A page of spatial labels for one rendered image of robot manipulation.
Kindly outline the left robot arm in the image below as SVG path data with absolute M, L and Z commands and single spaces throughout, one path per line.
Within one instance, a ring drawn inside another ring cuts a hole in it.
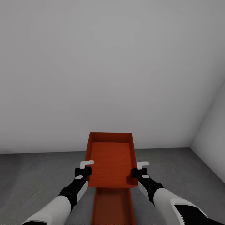
M 73 207 L 77 205 L 88 188 L 86 178 L 92 175 L 92 168 L 86 166 L 92 164 L 94 161 L 82 161 L 80 168 L 75 169 L 74 181 L 63 188 L 56 198 L 22 225 L 64 225 Z

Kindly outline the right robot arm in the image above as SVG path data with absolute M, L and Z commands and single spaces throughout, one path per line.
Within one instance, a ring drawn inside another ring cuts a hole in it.
M 208 218 L 197 206 L 150 178 L 147 173 L 149 162 L 137 162 L 131 169 L 132 178 L 138 178 L 140 191 L 156 207 L 166 225 L 224 225 Z

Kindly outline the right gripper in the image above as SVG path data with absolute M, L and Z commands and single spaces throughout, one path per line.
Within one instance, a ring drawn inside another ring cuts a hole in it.
M 141 170 L 138 170 L 137 168 L 131 169 L 132 178 L 137 178 L 139 173 L 147 173 L 147 168 L 142 168 Z

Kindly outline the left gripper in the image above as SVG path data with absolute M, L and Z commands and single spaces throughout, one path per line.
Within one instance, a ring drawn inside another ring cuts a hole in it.
M 91 167 L 86 167 L 84 169 L 76 168 L 75 169 L 75 177 L 80 173 L 80 172 L 85 172 L 87 176 L 92 175 L 92 168 Z

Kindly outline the storage box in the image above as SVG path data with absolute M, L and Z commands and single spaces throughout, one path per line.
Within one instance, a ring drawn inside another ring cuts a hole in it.
M 114 187 L 96 187 L 91 225 L 95 225 L 96 224 L 96 222 L 95 222 L 96 217 L 99 217 L 99 214 L 96 212 L 96 210 L 98 208 L 98 205 L 97 205 L 98 204 L 98 197 L 101 196 L 99 191 L 102 191 L 102 192 L 103 191 L 107 191 L 107 192 L 110 192 L 110 191 L 126 191 L 126 195 L 128 197 L 127 198 L 127 201 L 128 201 L 127 208 L 129 209 L 129 218 L 131 220 L 130 225 L 135 225 L 130 188 L 114 188 Z
M 137 168 L 132 133 L 90 132 L 84 161 L 94 161 L 87 176 L 91 188 L 135 188 L 138 178 L 131 169 Z

